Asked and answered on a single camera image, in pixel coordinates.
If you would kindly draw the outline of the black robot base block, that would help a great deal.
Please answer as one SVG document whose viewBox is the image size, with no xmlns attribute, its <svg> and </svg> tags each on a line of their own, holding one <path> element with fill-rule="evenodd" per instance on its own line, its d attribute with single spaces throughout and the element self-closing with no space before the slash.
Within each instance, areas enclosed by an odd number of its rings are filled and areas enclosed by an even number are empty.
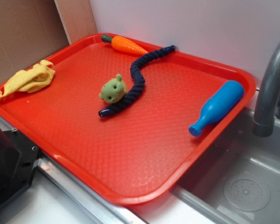
<svg viewBox="0 0 280 224">
<path fill-rule="evenodd" d="M 0 128 L 0 209 L 31 187 L 39 154 L 21 131 Z"/>
</svg>

